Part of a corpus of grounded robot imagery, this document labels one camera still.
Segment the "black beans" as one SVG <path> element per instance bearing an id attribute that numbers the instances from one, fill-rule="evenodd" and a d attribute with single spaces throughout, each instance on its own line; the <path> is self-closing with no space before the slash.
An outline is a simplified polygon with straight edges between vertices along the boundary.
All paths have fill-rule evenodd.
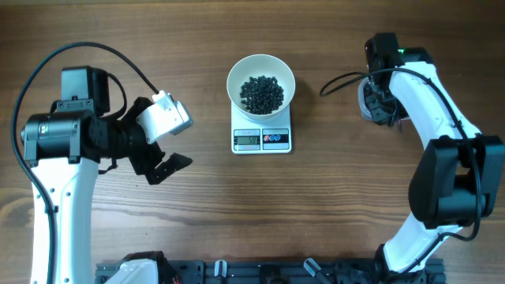
<path id="1" fill-rule="evenodd" d="M 272 114 L 284 100 L 284 89 L 276 77 L 250 77 L 241 86 L 240 103 L 250 114 Z"/>

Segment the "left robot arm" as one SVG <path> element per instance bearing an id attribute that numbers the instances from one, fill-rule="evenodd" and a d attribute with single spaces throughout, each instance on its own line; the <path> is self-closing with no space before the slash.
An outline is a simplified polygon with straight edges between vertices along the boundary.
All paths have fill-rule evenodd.
<path id="1" fill-rule="evenodd" d="M 41 189 L 34 189 L 35 225 L 31 280 L 91 283 L 91 210 L 101 159 L 133 170 L 157 185 L 192 163 L 166 156 L 157 141 L 177 135 L 193 120 L 165 91 L 110 111 L 113 75 L 91 66 L 62 70 L 62 98 L 47 114 L 34 114 L 22 129 L 24 161 Z"/>

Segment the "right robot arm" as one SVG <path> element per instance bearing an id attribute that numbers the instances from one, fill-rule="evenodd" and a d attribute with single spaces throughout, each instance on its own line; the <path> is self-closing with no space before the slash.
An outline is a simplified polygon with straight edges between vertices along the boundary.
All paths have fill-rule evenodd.
<path id="1" fill-rule="evenodd" d="M 377 125 L 412 121 L 424 153 L 408 190 L 410 214 L 379 249 L 383 282 L 406 282 L 448 238 L 472 241 L 496 202 L 504 144 L 485 136 L 456 107 L 422 47 L 401 48 L 393 33 L 365 44 L 362 111 Z"/>

